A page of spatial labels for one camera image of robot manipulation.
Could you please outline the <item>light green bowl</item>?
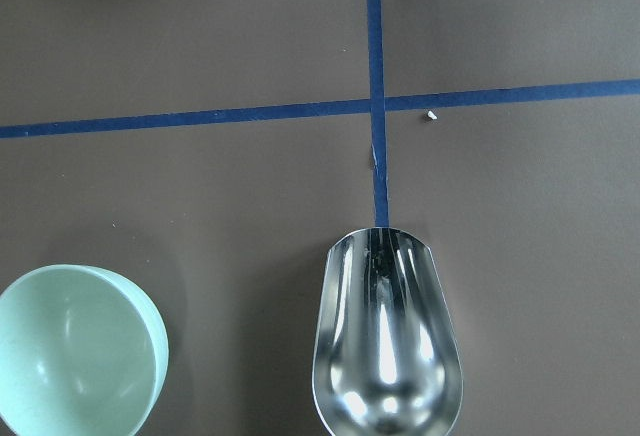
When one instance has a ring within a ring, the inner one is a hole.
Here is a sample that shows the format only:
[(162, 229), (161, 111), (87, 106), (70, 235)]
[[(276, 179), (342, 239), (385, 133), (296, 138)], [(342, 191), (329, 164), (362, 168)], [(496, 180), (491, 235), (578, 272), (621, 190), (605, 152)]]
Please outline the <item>light green bowl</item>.
[(156, 305), (113, 271), (45, 266), (1, 295), (1, 419), (17, 435), (135, 435), (168, 362)]

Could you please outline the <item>metal ice scoop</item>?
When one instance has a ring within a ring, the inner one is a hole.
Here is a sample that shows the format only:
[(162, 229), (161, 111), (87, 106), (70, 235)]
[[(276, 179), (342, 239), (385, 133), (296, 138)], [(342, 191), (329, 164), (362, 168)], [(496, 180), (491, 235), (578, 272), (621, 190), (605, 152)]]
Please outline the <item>metal ice scoop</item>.
[(360, 229), (327, 254), (312, 393), (332, 435), (449, 435), (464, 378), (431, 249)]

